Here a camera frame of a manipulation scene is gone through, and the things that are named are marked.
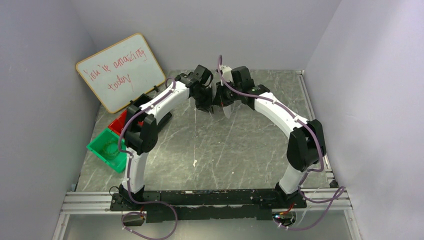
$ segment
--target whiteboard frame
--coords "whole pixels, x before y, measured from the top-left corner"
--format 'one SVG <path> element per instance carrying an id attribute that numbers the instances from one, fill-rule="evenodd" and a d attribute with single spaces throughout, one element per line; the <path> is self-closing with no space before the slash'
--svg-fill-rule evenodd
<path id="1" fill-rule="evenodd" d="M 100 53 L 103 53 L 104 51 L 106 51 L 106 50 L 108 50 L 108 49 L 110 49 L 110 48 L 112 48 L 112 47 L 114 47 L 114 46 L 116 46 L 116 45 L 118 45 L 118 44 L 120 44 L 120 43 L 122 43 L 122 42 L 126 41 L 127 39 L 130 39 L 130 38 L 132 38 L 132 37 L 136 36 L 136 35 L 140 35 L 140 36 L 143 38 L 143 41 L 144 41 L 144 43 L 146 44 L 146 46 L 147 46 L 148 50 L 151 52 L 151 55 L 153 56 L 154 61 L 156 62 L 157 66 L 159 67 L 160 71 L 162 72 L 162 75 L 163 75 L 163 81 L 162 81 L 161 83 L 159 83 L 158 85 L 156 85 L 157 87 L 159 87 L 160 85 L 164 84 L 164 82 L 165 82 L 165 79 L 166 79 L 165 73 L 164 73 L 164 71 L 162 70 L 161 66 L 159 65 L 158 60 L 156 60 L 156 57 L 155 57 L 155 55 L 153 54 L 152 50 L 150 49 L 149 45 L 147 44 L 147 41 L 146 41 L 145 37 L 144 37 L 141 33 L 139 33 L 139 32 L 134 33 L 133 35 L 131 35 L 131 36 L 129 36 L 129 37 L 126 37 L 125 39 L 122 39 L 121 41 L 119 41 L 119 42 L 117 42 L 117 43 L 115 43 L 115 44 L 113 44 L 113 45 L 111 45 L 111 46 L 109 46 L 109 47 L 107 47 L 107 48 L 105 48 L 105 49 L 103 49 L 103 50 L 101 50 L 101 51 L 99 51 L 99 52 L 97 52 L 97 53 L 95 53 L 95 54 L 93 54 L 93 55 L 91 55 L 91 56 L 89 56 L 89 57 L 87 57 L 87 58 L 85 58 L 85 59 L 81 60 L 81 61 L 79 61 L 79 62 L 77 62 L 77 63 L 76 63 L 76 65 L 75 65 L 75 69 L 76 69 L 76 71 L 78 72 L 78 74 L 81 76 L 81 78 L 82 78 L 82 79 L 84 79 L 85 83 L 89 86 L 89 88 L 91 89 L 91 91 L 95 94 L 95 96 L 96 96 L 96 97 L 97 97 L 97 99 L 101 102 L 101 104 L 102 104 L 102 105 L 103 105 L 103 107 L 106 109 L 106 111 L 108 111 L 108 112 L 109 112 L 109 113 L 111 113 L 111 114 L 115 114 L 115 113 L 117 113 L 117 112 L 121 111 L 121 110 L 122 110 L 123 108 L 125 108 L 126 106 L 128 106 L 128 105 L 130 104 L 130 103 L 129 103 L 129 101 L 128 101 L 128 104 L 123 105 L 123 106 L 122 106 L 122 107 L 120 107 L 117 111 L 114 111 L 114 112 L 110 111 L 110 110 L 106 107 L 106 105 L 103 103 L 103 101 L 100 99 L 100 97 L 97 95 L 96 91 L 94 91 L 94 89 L 93 89 L 93 88 L 92 88 L 92 86 L 89 84 L 89 82 L 87 81 L 87 79 L 84 77 L 84 75 L 82 74 L 82 72 L 80 72 L 80 71 L 78 70 L 78 65 L 79 65 L 79 64 L 81 64 L 82 62 L 84 62 L 84 61 L 86 61 L 86 60 L 88 60 L 88 59 L 91 59 L 91 58 L 95 57 L 96 55 L 98 55 L 98 54 L 100 54 Z M 155 88 L 154 88 L 154 87 L 152 87 L 150 90 L 148 90 L 147 92 L 145 92 L 145 94 L 147 94 L 147 93 L 151 92 L 153 89 L 155 89 Z"/>

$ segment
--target gray table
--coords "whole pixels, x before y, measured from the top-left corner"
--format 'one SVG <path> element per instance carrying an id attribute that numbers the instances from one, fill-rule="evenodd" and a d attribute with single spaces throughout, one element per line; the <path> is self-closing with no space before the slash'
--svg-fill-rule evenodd
<path id="1" fill-rule="evenodd" d="M 181 72 L 189 71 L 174 70 L 168 76 Z M 283 104 L 310 118 L 295 71 L 250 72 L 256 84 L 264 84 Z M 120 113 L 110 114 L 101 106 L 91 139 Z M 172 119 L 159 133 L 157 145 L 147 159 L 146 190 L 274 188 L 289 164 L 287 137 L 265 116 L 240 102 L 234 104 L 229 119 L 222 110 L 213 115 L 196 110 L 193 99 L 171 113 Z M 76 190 L 107 191 L 119 186 L 123 175 L 87 151 Z M 311 173 L 304 187 L 328 188 L 325 172 Z"/>

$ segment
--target metal frame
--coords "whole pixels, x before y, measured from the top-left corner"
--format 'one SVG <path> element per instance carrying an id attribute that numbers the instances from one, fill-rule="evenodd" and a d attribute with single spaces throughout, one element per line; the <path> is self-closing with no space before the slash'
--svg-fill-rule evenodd
<path id="1" fill-rule="evenodd" d="M 302 93 L 305 102 L 308 106 L 308 113 L 310 119 L 315 118 L 312 109 L 311 101 L 306 90 L 303 73 L 304 71 L 296 71 L 299 84 L 302 88 Z M 331 183 L 335 178 L 333 170 L 331 169 L 330 162 L 327 156 L 324 156 L 325 175 L 327 176 L 328 183 Z M 308 198 L 314 200 L 322 200 L 331 198 L 336 188 L 308 188 L 302 189 Z M 59 219 L 57 221 L 56 229 L 53 234 L 53 240 L 63 240 L 68 226 L 71 215 L 122 215 L 128 211 L 110 211 L 112 196 L 109 192 L 67 192 L 64 198 L 62 208 L 60 210 Z M 303 212 L 308 211 L 323 211 L 327 208 L 328 203 L 312 203 L 307 202 L 307 208 L 294 208 L 292 211 Z M 279 208 L 273 209 L 273 213 L 286 211 L 287 209 Z M 336 200 L 333 201 L 331 211 L 344 211 L 344 216 L 353 240 L 361 240 L 362 235 L 356 221 L 354 211 L 352 208 L 351 200 L 347 190 Z"/>

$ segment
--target white wall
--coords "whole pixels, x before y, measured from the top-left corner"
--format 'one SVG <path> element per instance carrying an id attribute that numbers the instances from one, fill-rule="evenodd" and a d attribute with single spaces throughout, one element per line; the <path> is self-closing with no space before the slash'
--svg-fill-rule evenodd
<path id="1" fill-rule="evenodd" d="M 99 102 L 75 71 L 95 52 L 68 0 L 0 3 L 0 239 L 51 239 Z"/>
<path id="2" fill-rule="evenodd" d="M 165 70 L 305 69 L 340 0 L 72 0 L 98 50 L 142 33 Z"/>
<path id="3" fill-rule="evenodd" d="M 365 240 L 424 239 L 424 3 L 343 0 L 306 68 Z"/>

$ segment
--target purple cable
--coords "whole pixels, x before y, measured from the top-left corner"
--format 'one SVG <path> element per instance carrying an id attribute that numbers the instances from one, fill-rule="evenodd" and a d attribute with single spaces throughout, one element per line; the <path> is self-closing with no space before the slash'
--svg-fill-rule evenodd
<path id="1" fill-rule="evenodd" d="M 220 71 L 221 70 L 220 69 L 220 66 L 222 65 L 222 63 L 223 63 L 223 56 L 220 54 L 219 57 L 218 57 L 218 65 L 217 65 L 216 70 L 218 72 L 219 78 L 221 79 L 221 82 L 227 88 L 229 88 L 231 91 L 233 91 L 234 93 L 236 93 L 236 94 L 238 94 L 240 96 L 245 96 L 245 97 L 254 98 L 254 99 L 263 99 L 263 100 L 269 101 L 271 103 L 275 103 L 277 106 L 283 108 L 293 119 L 296 118 L 296 115 L 288 107 L 286 107 L 284 104 L 282 104 L 282 103 L 280 103 L 278 101 L 275 101 L 274 102 L 274 100 L 271 99 L 271 98 L 264 97 L 264 96 L 247 94 L 247 93 L 244 93 L 244 92 L 241 92 L 241 91 L 237 91 L 236 89 L 232 88 L 227 83 L 227 81 L 224 79 L 224 77 L 223 77 L 223 75 L 222 75 L 222 73 Z M 296 122 L 299 123 L 299 124 L 301 124 L 310 133 L 310 135 L 312 136 L 313 141 L 314 141 L 314 143 L 316 145 L 316 150 L 318 151 L 318 159 L 319 159 L 319 164 L 320 164 L 320 168 L 319 169 L 308 169 L 308 170 L 306 170 L 305 174 L 303 175 L 302 179 L 300 180 L 298 190 L 299 190 L 301 196 L 304 199 L 310 201 L 311 203 L 326 203 L 326 202 L 330 202 L 328 204 L 328 207 L 325 209 L 324 213 L 321 215 L 321 217 L 318 218 L 318 220 L 316 222 L 314 222 L 312 225 L 310 225 L 308 227 L 304 227 L 304 228 L 289 228 L 289 227 L 287 227 L 288 230 L 301 231 L 301 230 L 307 230 L 307 229 L 310 229 L 310 228 L 315 227 L 323 219 L 323 217 L 327 214 L 327 212 L 329 211 L 330 206 L 333 203 L 333 201 L 335 199 L 337 199 L 338 197 L 340 197 L 343 194 L 343 192 L 345 190 L 345 187 L 344 186 L 339 187 L 335 191 L 333 197 L 331 197 L 329 199 L 326 199 L 326 200 L 321 200 L 321 201 L 312 200 L 312 199 L 306 197 L 305 194 L 301 191 L 301 187 L 300 186 L 304 183 L 304 181 L 306 180 L 306 177 L 308 176 L 308 174 L 310 172 L 318 172 L 319 173 L 319 172 L 322 172 L 324 170 L 324 159 L 323 159 L 323 152 L 321 151 L 320 143 L 318 142 L 317 136 L 315 135 L 314 131 L 312 131 L 312 129 L 307 124 L 305 124 L 304 122 L 302 122 L 301 120 L 297 119 Z"/>
<path id="2" fill-rule="evenodd" d="M 162 102 L 164 99 L 166 99 L 174 91 L 174 89 L 176 87 L 175 78 L 173 78 L 173 77 L 167 78 L 166 81 L 165 81 L 165 85 L 166 85 L 166 83 L 168 82 L 169 79 L 172 80 L 172 87 L 171 87 L 171 89 L 165 95 L 163 95 L 161 98 L 159 98 L 157 101 L 155 101 L 154 103 L 152 103 L 151 106 L 154 106 L 154 105 Z M 129 213 L 123 215 L 122 216 L 122 219 L 121 219 L 121 223 L 122 223 L 122 229 L 125 229 L 125 230 L 129 231 L 130 233 L 133 233 L 133 234 L 135 234 L 135 235 L 137 235 L 139 237 L 142 237 L 142 238 L 145 238 L 145 239 L 148 239 L 148 240 L 164 240 L 164 239 L 169 238 L 175 232 L 175 230 L 177 229 L 177 224 L 178 224 L 177 212 L 175 211 L 175 209 L 171 205 L 169 205 L 168 203 L 166 203 L 164 201 L 136 201 L 136 200 L 134 200 L 134 198 L 133 198 L 133 196 L 131 194 L 131 186 L 130 186 L 130 180 L 129 180 L 130 179 L 131 160 L 133 159 L 134 155 L 130 151 L 122 150 L 122 148 L 121 148 L 122 139 L 124 137 L 125 131 L 127 131 L 127 129 L 128 129 L 128 126 L 134 121 L 134 119 L 136 119 L 138 116 L 140 116 L 141 114 L 143 114 L 145 111 L 151 110 L 152 109 L 151 106 L 148 106 L 145 109 L 142 109 L 140 112 L 138 112 L 137 114 L 135 114 L 134 116 L 132 116 L 128 120 L 128 122 L 123 127 L 121 134 L 119 135 L 118 149 L 119 149 L 119 151 L 121 153 L 129 154 L 128 167 L 127 167 L 127 171 L 126 171 L 126 178 L 128 179 L 128 181 L 126 182 L 126 186 L 127 186 L 127 190 L 128 190 L 129 199 L 131 199 L 131 201 L 133 203 L 135 203 L 135 204 L 143 204 L 143 205 L 145 205 L 145 204 L 163 204 L 163 205 L 169 207 L 172 210 L 173 214 L 175 215 L 175 225 L 173 226 L 172 231 L 168 235 L 166 235 L 164 237 L 161 237 L 161 238 L 152 238 L 152 237 L 148 237 L 148 236 L 145 236 L 143 234 L 140 234 L 140 233 L 138 233 L 136 231 L 133 231 L 132 229 L 130 229 L 129 227 L 127 227 L 127 226 L 124 225 L 124 218 L 126 216 L 130 216 L 130 215 L 144 216 L 144 214 L 141 213 L 141 212 L 132 211 L 132 212 L 129 212 Z"/>

